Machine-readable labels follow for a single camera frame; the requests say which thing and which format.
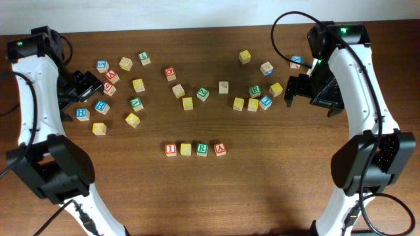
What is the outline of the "red I block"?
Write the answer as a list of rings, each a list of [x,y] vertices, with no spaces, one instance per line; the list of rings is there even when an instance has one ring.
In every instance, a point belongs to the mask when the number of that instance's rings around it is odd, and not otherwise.
[[[176,144],[166,144],[165,145],[165,154],[167,157],[174,157],[177,155],[177,146]]]

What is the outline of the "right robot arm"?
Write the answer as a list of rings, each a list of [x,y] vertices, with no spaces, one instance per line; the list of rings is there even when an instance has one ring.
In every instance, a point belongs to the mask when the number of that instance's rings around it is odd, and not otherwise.
[[[364,25],[322,22],[307,37],[314,62],[308,73],[289,78],[284,100],[290,106],[295,96],[307,97],[328,116],[345,111],[349,126],[348,142],[331,160],[333,193],[310,234],[350,235],[359,200],[369,203],[399,179],[415,138],[401,132],[385,104]]]

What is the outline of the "yellow C block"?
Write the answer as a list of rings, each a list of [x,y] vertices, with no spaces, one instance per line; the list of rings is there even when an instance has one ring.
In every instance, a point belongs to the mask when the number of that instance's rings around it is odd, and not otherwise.
[[[191,156],[192,154],[192,145],[187,143],[181,143],[180,145],[180,154],[182,156]]]

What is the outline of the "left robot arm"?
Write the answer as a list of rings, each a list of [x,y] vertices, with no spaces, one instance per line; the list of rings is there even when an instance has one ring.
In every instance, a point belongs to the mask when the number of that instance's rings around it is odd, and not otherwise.
[[[21,125],[18,148],[6,153],[4,174],[13,171],[40,199],[68,211],[87,235],[128,235],[110,213],[95,187],[91,158],[66,137],[62,126],[71,118],[64,112],[104,92],[91,72],[70,72],[64,55],[66,38],[48,26],[7,44],[20,97]]]

